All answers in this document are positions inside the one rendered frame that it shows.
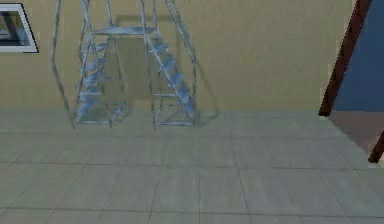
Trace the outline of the dark brown door frame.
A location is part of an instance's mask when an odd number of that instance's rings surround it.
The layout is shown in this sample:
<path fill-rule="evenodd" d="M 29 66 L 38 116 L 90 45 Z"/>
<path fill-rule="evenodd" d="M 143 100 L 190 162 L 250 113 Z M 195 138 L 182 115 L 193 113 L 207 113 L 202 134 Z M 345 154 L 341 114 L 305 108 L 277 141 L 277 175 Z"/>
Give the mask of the dark brown door frame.
<path fill-rule="evenodd" d="M 384 158 L 384 0 L 356 0 L 318 114 Z"/>

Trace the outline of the silver metal step ladder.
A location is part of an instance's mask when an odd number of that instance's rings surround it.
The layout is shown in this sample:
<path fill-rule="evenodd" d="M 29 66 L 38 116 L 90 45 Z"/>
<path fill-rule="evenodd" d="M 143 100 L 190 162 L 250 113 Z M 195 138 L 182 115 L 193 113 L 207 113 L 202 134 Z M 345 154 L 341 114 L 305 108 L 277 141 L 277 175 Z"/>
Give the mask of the silver metal step ladder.
<path fill-rule="evenodd" d="M 145 0 L 140 1 L 141 24 L 118 26 L 112 19 L 106 26 L 92 26 L 90 0 L 80 0 L 83 12 L 78 56 L 80 79 L 72 102 L 63 100 L 66 114 L 72 126 L 78 124 L 107 124 L 112 126 L 126 108 L 125 101 L 113 102 L 106 94 L 106 82 L 123 80 L 121 74 L 111 76 L 105 71 L 107 53 L 117 49 L 119 36 L 143 38 L 144 55 L 148 64 L 155 63 L 159 85 L 157 89 L 148 85 L 151 96 L 151 111 L 154 126 L 192 126 L 196 120 L 196 85 L 185 82 L 178 68 L 176 57 L 171 54 L 169 44 L 162 38 L 157 13 L 152 13 L 153 24 L 146 20 Z"/>

